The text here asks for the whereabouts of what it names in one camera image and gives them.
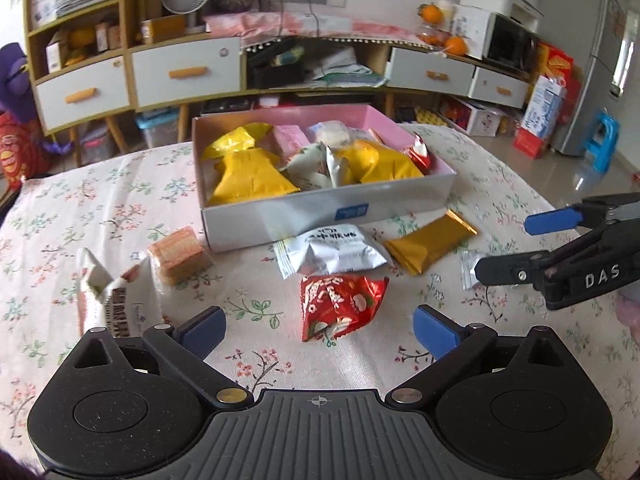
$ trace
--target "screw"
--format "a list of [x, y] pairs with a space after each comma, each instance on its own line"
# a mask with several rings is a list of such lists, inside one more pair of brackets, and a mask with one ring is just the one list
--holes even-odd
[[225, 388], [216, 394], [216, 398], [225, 404], [238, 404], [247, 397], [247, 392], [242, 388]]
[[422, 399], [422, 394], [415, 388], [398, 388], [391, 393], [391, 398], [399, 404], [415, 404]]

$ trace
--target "microwave oven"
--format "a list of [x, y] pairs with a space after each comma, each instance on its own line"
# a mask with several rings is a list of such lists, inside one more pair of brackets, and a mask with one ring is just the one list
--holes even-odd
[[518, 22], [490, 10], [456, 5], [451, 33], [465, 38], [468, 56], [516, 72], [531, 72], [538, 37]]

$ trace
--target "box label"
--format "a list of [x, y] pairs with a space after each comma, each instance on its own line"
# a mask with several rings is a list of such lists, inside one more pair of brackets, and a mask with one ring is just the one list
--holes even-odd
[[369, 204], [352, 205], [349, 207], [341, 207], [335, 211], [335, 221], [348, 220], [349, 218], [359, 218], [367, 215]]

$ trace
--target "blue plastic stool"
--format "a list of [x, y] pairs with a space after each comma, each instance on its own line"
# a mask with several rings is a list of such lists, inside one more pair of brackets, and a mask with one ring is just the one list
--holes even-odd
[[[598, 133], [598, 126], [604, 126], [604, 139], [599, 144], [593, 138]], [[593, 169], [598, 173], [607, 173], [609, 164], [616, 152], [618, 143], [618, 135], [620, 133], [620, 123], [606, 112], [599, 112], [590, 126], [591, 136], [586, 141], [586, 149], [593, 153], [595, 160], [593, 161]]]

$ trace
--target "refrigerator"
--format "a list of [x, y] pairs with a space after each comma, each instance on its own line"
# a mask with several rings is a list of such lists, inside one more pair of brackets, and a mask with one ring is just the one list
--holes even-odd
[[574, 114], [556, 127], [552, 147], [565, 155], [583, 155], [591, 137], [590, 126], [598, 111], [614, 118], [622, 106], [612, 93], [614, 72], [620, 57], [620, 20], [626, 19], [628, 0], [540, 0], [544, 15], [540, 39], [564, 50], [582, 69], [582, 89]]

